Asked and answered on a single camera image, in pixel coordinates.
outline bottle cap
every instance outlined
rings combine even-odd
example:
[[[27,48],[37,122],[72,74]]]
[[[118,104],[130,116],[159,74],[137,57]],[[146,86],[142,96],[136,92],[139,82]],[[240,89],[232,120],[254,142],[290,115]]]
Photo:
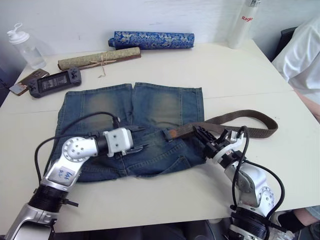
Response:
[[[17,29],[22,26],[22,23],[17,23],[14,25],[14,30],[10,30],[7,32],[9,36],[9,43],[15,45],[15,44],[21,44],[25,41],[27,41],[30,37],[30,35],[24,31],[18,31]]]
[[[249,0],[250,7],[257,7],[260,4],[261,0]]]

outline white table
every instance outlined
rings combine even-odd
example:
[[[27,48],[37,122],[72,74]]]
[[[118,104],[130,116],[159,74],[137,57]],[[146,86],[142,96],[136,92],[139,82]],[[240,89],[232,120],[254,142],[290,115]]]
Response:
[[[58,72],[57,61],[87,53],[48,56],[44,68]],[[247,158],[273,170],[283,181],[286,198],[280,210],[320,205],[320,125],[253,41],[242,50],[222,44],[197,44],[188,50],[142,51],[142,58],[81,71],[82,85],[73,91],[146,82],[202,87],[205,118],[253,109],[273,118],[279,130],[267,139],[251,139]],[[19,79],[31,73],[26,67]],[[5,234],[37,187],[36,146],[54,135],[61,91],[41,99],[9,94],[0,108],[0,234]],[[237,119],[230,125],[263,125]],[[52,143],[40,151],[44,169]],[[268,176],[277,199],[280,189]],[[230,216],[231,183],[211,162],[151,179],[125,177],[78,183],[63,206],[57,232],[110,229]]]

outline white shirt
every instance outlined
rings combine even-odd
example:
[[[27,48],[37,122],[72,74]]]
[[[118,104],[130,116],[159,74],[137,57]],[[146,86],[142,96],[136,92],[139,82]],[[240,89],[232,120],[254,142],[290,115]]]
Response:
[[[272,64],[293,88],[320,105],[320,15],[295,29]]]

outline white wall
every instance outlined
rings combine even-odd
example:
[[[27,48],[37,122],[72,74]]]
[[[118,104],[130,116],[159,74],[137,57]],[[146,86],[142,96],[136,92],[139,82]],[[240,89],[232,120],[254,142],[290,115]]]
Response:
[[[244,0],[0,0],[0,68],[19,73],[24,60],[8,43],[15,23],[35,36],[44,55],[103,51],[115,30],[192,32],[195,41],[221,42]],[[280,30],[319,13],[320,0],[261,0],[253,39],[271,57]]]

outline white bottle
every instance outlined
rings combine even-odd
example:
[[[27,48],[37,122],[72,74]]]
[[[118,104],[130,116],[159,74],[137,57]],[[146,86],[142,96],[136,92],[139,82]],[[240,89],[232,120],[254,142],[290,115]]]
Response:
[[[245,0],[240,15],[228,38],[228,46],[231,49],[239,49],[248,38],[248,32],[254,20],[260,0]]]
[[[22,23],[17,23],[14,25],[14,30],[7,32],[9,43],[20,52],[33,69],[41,69],[46,66],[46,62],[36,48],[34,41],[30,38],[30,35],[24,31],[16,32],[21,26]]]

